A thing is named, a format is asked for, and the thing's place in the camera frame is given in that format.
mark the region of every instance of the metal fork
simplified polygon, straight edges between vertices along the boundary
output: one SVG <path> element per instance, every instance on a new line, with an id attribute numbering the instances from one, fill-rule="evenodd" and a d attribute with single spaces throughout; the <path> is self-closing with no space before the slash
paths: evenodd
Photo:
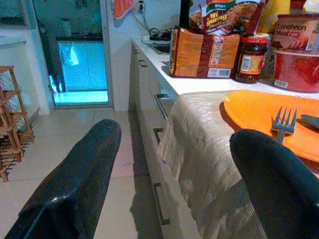
<path id="1" fill-rule="evenodd" d="M 286 134 L 293 134 L 294 133 L 295 127 L 296 127 L 296 121 L 297 121 L 297 109 L 294 113 L 293 120 L 291 121 L 290 124 L 289 124 L 289 121 L 290 121 L 290 116 L 291 116 L 291 111 L 292 111 L 291 109 L 289 111 L 288 118 L 285 119 L 286 113 L 287 113 L 287 108 L 285 109 L 284 115 L 280 121 L 282 109 L 283 109 L 283 107 L 281 106 L 280 110 L 276 116 L 275 122 L 273 123 L 273 127 L 272 127 L 272 130 L 278 131 L 276 141 L 281 143 L 281 144 L 283 143 L 284 137 Z"/>

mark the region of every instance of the jar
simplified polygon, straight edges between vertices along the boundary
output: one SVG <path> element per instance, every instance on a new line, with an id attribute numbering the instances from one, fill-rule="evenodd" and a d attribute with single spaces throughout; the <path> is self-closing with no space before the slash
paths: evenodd
<path id="1" fill-rule="evenodd" d="M 240 60 L 236 73 L 236 80 L 243 83 L 257 83 L 269 40 L 258 37 L 245 37 L 240 49 Z"/>

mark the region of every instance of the white cabinet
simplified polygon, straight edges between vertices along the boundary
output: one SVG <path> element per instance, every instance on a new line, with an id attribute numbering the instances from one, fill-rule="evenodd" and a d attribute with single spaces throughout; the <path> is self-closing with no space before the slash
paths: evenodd
<path id="1" fill-rule="evenodd" d="M 181 195 L 179 183 L 156 154 L 163 136 L 165 118 L 169 116 L 173 102 L 160 86 L 155 69 L 148 64 L 143 53 L 133 46 L 132 54 L 136 108 L 163 237 L 200 239 L 196 222 Z"/>

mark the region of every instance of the orange plate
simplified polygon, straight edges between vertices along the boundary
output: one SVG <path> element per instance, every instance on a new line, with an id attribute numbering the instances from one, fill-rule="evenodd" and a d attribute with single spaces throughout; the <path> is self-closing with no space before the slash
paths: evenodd
<path id="1" fill-rule="evenodd" d="M 234 91 L 224 100 L 227 114 L 241 128 L 255 129 L 269 136 L 275 136 L 271 130 L 272 122 L 281 106 L 298 108 L 295 133 L 286 136 L 284 146 L 296 155 L 319 162 L 319 130 L 307 126 L 300 115 L 319 117 L 319 101 L 294 96 L 267 94 L 255 91 Z"/>

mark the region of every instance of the orange towel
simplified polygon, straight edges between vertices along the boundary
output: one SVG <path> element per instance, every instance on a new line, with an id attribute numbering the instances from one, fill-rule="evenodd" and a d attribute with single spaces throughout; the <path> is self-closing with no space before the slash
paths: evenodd
<path id="1" fill-rule="evenodd" d="M 114 0 L 114 18 L 122 18 L 133 7 L 134 0 Z"/>

